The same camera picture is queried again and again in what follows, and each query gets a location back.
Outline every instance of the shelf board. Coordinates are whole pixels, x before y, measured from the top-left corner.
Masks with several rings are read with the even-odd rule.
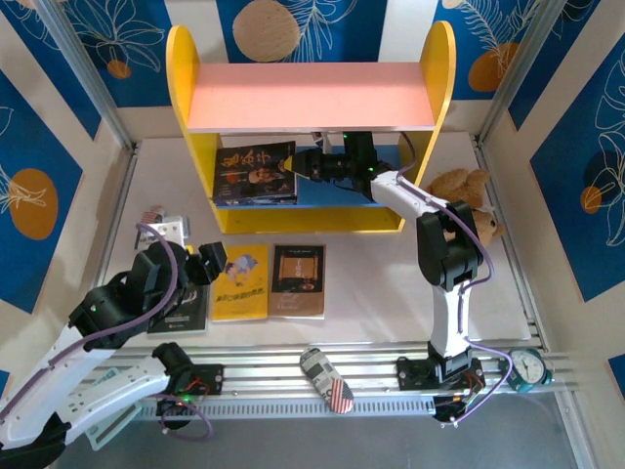
[[[434,130],[418,63],[203,64],[191,133]]]

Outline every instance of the book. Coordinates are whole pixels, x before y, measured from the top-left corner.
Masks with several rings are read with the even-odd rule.
[[[269,249],[230,246],[224,272],[213,282],[212,320],[263,320],[269,297]]]
[[[208,286],[190,286],[176,311],[160,320],[151,319],[148,335],[204,332],[208,318]]]
[[[325,246],[277,245],[273,252],[269,316],[323,319]]]
[[[295,142],[218,149],[213,202],[217,206],[296,203],[297,178],[284,169]]]

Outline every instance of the robotic arm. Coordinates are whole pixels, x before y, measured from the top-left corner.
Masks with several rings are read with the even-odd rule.
[[[415,224],[419,266],[434,292],[434,330],[426,360],[397,361],[399,386],[462,389],[463,373],[481,372],[466,340],[468,287],[483,260],[474,243],[477,230],[471,209],[464,202],[448,204],[429,195],[379,161],[370,133],[348,132],[344,143],[345,153],[309,149],[289,158],[285,166],[318,182],[350,179],[355,191]],[[164,393],[180,402],[176,396],[197,383],[197,367],[172,343],[162,344],[125,374],[70,394],[129,338],[144,332],[148,319],[162,320],[174,311],[191,283],[210,284],[225,267],[226,252],[219,242],[190,254],[151,227],[144,228],[161,242],[140,252],[130,272],[91,290],[70,315],[50,352],[0,402],[0,469],[44,468],[103,418],[155,394]],[[455,237],[448,240],[445,232]],[[172,405],[162,404],[166,409]],[[452,422],[466,407],[447,405],[436,418]]]
[[[389,207],[417,230],[418,262],[434,293],[434,329],[429,358],[421,365],[423,387],[439,389],[475,367],[466,341],[468,283],[483,258],[465,228],[477,233],[471,208],[465,202],[448,203],[415,187],[389,163],[379,161],[370,132],[346,132],[345,152],[326,154],[307,149],[287,160],[287,169],[317,182],[349,179],[354,191]],[[455,237],[447,240],[445,232]]]
[[[208,285],[224,269],[220,242],[190,254],[146,228],[161,242],[137,254],[130,272],[87,293],[52,349],[0,402],[0,469],[46,467],[103,418],[157,393],[176,395],[196,382],[190,359],[171,343],[125,374],[70,394],[129,338],[144,332],[148,319],[163,320],[173,312],[190,284]]]

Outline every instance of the teddy bear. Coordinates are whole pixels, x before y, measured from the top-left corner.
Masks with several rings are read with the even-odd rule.
[[[478,229],[479,240],[484,246],[490,244],[490,241],[498,238],[506,231],[492,213],[481,210],[486,183],[489,180],[488,171],[483,169],[476,169],[475,171],[454,169],[441,174],[426,187],[426,191],[436,197],[444,198],[449,202],[464,200],[469,204],[473,210],[473,219]],[[446,234],[445,237],[451,238],[453,234]]]

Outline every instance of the cable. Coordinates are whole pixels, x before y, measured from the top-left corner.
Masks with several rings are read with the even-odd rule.
[[[162,427],[163,433],[165,435],[171,436],[173,438],[177,438],[179,440],[185,440],[187,442],[198,442],[198,443],[207,442],[208,440],[210,440],[212,438],[212,436],[213,436],[213,426],[211,425],[211,421],[195,405],[186,403],[185,401],[183,401],[179,397],[177,397],[177,396],[170,396],[169,394],[154,394],[152,397],[153,398],[157,398],[157,399],[165,399],[167,401],[175,401],[177,405],[189,409],[195,415],[200,417],[204,421],[204,423],[206,424],[206,428],[207,428],[206,434],[202,435],[201,437],[193,437],[191,435],[182,435],[182,434],[180,434],[178,432],[172,431],[171,429],[167,428],[167,426],[165,425],[165,416],[167,415],[167,413],[170,410],[175,409],[175,407],[171,407],[171,408],[168,408],[167,410],[165,410],[163,412],[163,414],[161,415],[160,420],[159,420],[160,426]]]
[[[408,146],[410,147],[410,151],[412,152],[412,163],[409,166],[405,166],[405,167],[401,168],[397,172],[396,183],[399,184],[400,186],[402,186],[404,189],[406,189],[410,193],[412,193],[413,195],[416,195],[418,198],[420,198],[421,200],[426,202],[428,205],[431,205],[434,208],[436,208],[437,210],[440,210],[442,213],[444,213],[446,216],[448,216],[451,220],[453,220],[462,229],[462,231],[467,234],[467,236],[471,239],[471,241],[474,243],[474,245],[478,247],[479,252],[483,256],[484,260],[486,261],[486,264],[488,265],[488,275],[486,277],[480,278],[480,279],[474,279],[474,280],[470,281],[469,283],[461,286],[460,289],[458,290],[458,295],[460,296],[460,300],[458,301],[458,333],[463,334],[465,332],[463,330],[463,325],[462,325],[463,322],[464,322],[463,319],[464,319],[464,315],[465,315],[465,312],[464,312],[464,310],[465,310],[465,304],[464,304],[465,293],[470,288],[473,288],[476,285],[480,285],[482,283],[486,283],[487,281],[491,280],[495,276],[495,266],[494,266],[494,264],[492,262],[492,259],[490,258],[490,255],[486,251],[486,248],[481,243],[481,241],[479,241],[478,236],[475,233],[473,233],[473,231],[462,220],[460,220],[460,218],[455,213],[453,213],[447,207],[442,206],[440,203],[438,203],[435,200],[433,200],[430,196],[425,196],[422,193],[420,193],[417,190],[417,188],[412,183],[407,181],[402,176],[403,173],[405,173],[406,171],[409,171],[417,163],[417,153],[416,153],[416,151],[414,149],[414,146],[412,145],[412,143],[408,139],[408,136],[406,135],[406,133],[405,132],[401,132],[401,136],[406,140],[406,142],[408,143]],[[491,354],[499,355],[502,358],[506,359],[506,361],[508,362],[508,370],[506,371],[504,376],[502,376],[501,379],[499,381],[497,381],[497,384],[495,384],[493,386],[493,388],[490,391],[488,391],[488,393],[483,397],[483,399],[480,399],[477,404],[475,404],[473,407],[471,407],[471,409],[469,409],[467,412],[465,412],[457,420],[450,421],[449,423],[441,423],[441,425],[443,427],[447,426],[447,425],[457,426],[465,418],[467,418],[469,415],[471,415],[473,412],[475,412],[478,408],[480,408],[486,401],[488,401],[491,398],[491,396],[508,379],[508,377],[510,376],[510,373],[512,372],[513,363],[512,363],[512,358],[510,357],[509,354],[507,354],[505,352],[501,352],[501,351],[499,351],[497,349],[491,349],[489,347],[484,347],[483,345],[480,345],[480,344],[477,344],[475,342],[472,342],[471,340],[469,340],[469,338],[467,336],[464,337],[464,340],[471,347],[475,347],[476,349],[483,350],[483,351],[489,352]]]
[[[410,139],[408,138],[408,134],[406,134],[405,132],[399,132],[399,134],[401,134],[401,137],[403,137],[403,139],[406,141],[406,143],[410,147],[410,152],[412,153],[412,163],[410,163],[408,166],[404,166],[399,171],[397,171],[395,182],[398,182],[399,177],[403,177],[404,173],[407,173],[408,171],[410,171],[412,168],[414,168],[415,164],[417,164],[417,151],[416,149],[414,149],[412,142],[410,142]]]
[[[504,382],[508,379],[508,376],[510,376],[510,373],[512,372],[512,358],[510,357],[509,354],[507,354],[506,352],[502,352],[500,350],[497,349],[491,349],[490,347],[485,347],[483,345],[477,344],[475,342],[470,341],[469,339],[465,338],[465,341],[472,347],[475,347],[476,349],[485,351],[485,352],[489,352],[491,354],[495,354],[495,355],[499,355],[502,358],[506,359],[508,361],[508,370],[506,371],[506,373],[501,377],[501,379],[499,381],[497,381],[497,384],[495,384],[492,389],[490,391],[488,391],[488,393],[486,393],[486,395],[480,399],[478,401],[477,404],[475,404],[473,407],[471,407],[469,410],[467,410],[462,416],[460,416],[458,419],[453,420],[449,423],[442,423],[441,425],[447,426],[447,425],[453,425],[454,427],[456,425],[458,425],[460,422],[462,422],[465,418],[467,418],[469,415],[471,415],[473,412],[475,412],[476,410],[478,410],[483,404],[486,403],[486,401],[488,401],[491,396],[493,394],[495,394],[497,392],[497,390],[501,387],[502,384],[504,384]]]
[[[56,354],[53,358],[51,358],[48,361],[49,366],[38,369],[30,377],[30,379],[26,381],[26,383],[21,387],[21,389],[16,392],[16,394],[7,403],[7,405],[2,410],[0,410],[0,421],[6,418],[9,412],[20,402],[23,396],[37,383],[37,381],[41,379],[41,377],[44,374],[46,374],[48,371],[53,370],[55,365],[57,365],[62,359],[67,357],[76,349],[82,347],[87,342],[91,342],[92,340],[101,339],[102,337],[106,337],[108,335],[116,334],[117,332],[121,332],[123,330],[136,327],[137,325],[149,320],[152,316],[155,316],[156,314],[160,313],[160,311],[167,305],[171,297],[174,295],[174,291],[176,291],[176,287],[178,286],[178,263],[176,262],[176,256],[174,256],[174,251],[172,250],[167,240],[161,235],[161,233],[159,233],[153,227],[146,225],[145,223],[138,223],[137,229],[144,231],[144,232],[150,232],[152,235],[154,235],[156,239],[161,243],[163,248],[165,249],[165,253],[167,254],[167,257],[169,259],[171,270],[172,270],[172,277],[169,283],[169,288],[165,292],[165,295],[163,296],[163,298],[158,302],[156,306],[154,306],[151,310],[149,310],[144,315],[141,315],[138,318],[131,320],[130,322],[126,322],[124,324],[117,325],[115,327],[110,327],[108,329],[101,330],[99,332],[95,332],[86,337],[83,337],[82,339],[74,342],[69,347],[65,348],[64,350]]]

